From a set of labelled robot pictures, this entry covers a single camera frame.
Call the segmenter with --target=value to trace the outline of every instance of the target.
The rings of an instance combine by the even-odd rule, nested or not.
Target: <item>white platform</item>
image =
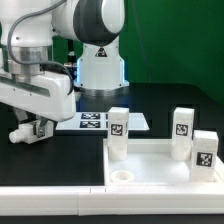
[[[133,139],[128,159],[115,164],[104,140],[105,186],[1,187],[0,215],[224,214],[220,159],[214,182],[189,182],[189,163],[172,161],[169,151],[170,140]],[[111,183],[120,169],[134,181]]]
[[[82,118],[83,114],[89,115],[89,118]],[[91,118],[91,114],[97,115],[96,118]],[[81,122],[88,122],[86,128],[80,128]],[[75,116],[65,122],[59,122],[57,124],[56,130],[82,130],[82,131],[96,131],[96,130],[107,130],[107,113],[96,113],[96,112],[77,112]],[[145,120],[143,113],[129,113],[129,131],[147,131],[149,126]]]

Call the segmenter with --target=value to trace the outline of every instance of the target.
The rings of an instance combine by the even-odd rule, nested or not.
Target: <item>circular hole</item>
[[[115,171],[111,174],[111,181],[116,183],[133,182],[134,175],[125,170]]]

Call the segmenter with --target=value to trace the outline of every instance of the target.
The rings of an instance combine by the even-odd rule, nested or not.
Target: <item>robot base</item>
[[[106,90],[85,89],[81,87],[80,90],[84,95],[88,95],[88,96],[114,96],[114,95],[128,93],[129,85],[122,86],[117,89],[108,89],[108,90],[107,89]]]

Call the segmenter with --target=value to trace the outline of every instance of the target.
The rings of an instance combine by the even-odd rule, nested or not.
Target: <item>blue light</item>
[[[77,77],[76,77],[76,83],[80,83],[80,71],[79,71],[79,69],[80,69],[80,60],[78,59],[77,60],[77,73],[76,73]]]

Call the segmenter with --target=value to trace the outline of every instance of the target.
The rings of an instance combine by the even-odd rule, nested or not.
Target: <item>white cylinder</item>
[[[134,175],[126,170],[118,170],[111,174],[110,179],[114,183],[126,184],[134,181]]]
[[[104,0],[102,18],[106,28],[112,33],[119,33],[124,25],[124,0]]]
[[[7,45],[8,33],[13,23],[21,16],[51,6],[51,0],[0,0],[1,44]],[[12,46],[40,47],[52,45],[52,12],[21,22],[12,37]]]
[[[9,134],[9,139],[12,143],[20,143],[25,141],[26,135],[21,130],[15,130]]]
[[[55,10],[53,10],[52,25],[56,33],[70,40],[78,40],[74,31],[74,11],[79,0],[67,0],[65,4],[62,4]]]

